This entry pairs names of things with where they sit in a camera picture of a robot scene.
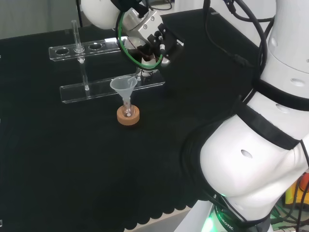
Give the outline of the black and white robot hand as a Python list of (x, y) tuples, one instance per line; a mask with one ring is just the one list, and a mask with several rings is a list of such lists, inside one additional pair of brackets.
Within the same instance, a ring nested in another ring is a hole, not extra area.
[(142, 39), (137, 37), (127, 37), (123, 41), (125, 47), (126, 55), (130, 55), (133, 60), (133, 64), (141, 71), (145, 73), (146, 76), (150, 75), (152, 72), (157, 71), (159, 66), (166, 67), (170, 64), (170, 60), (166, 57), (162, 57), (161, 63), (159, 62), (160, 56), (156, 54)]

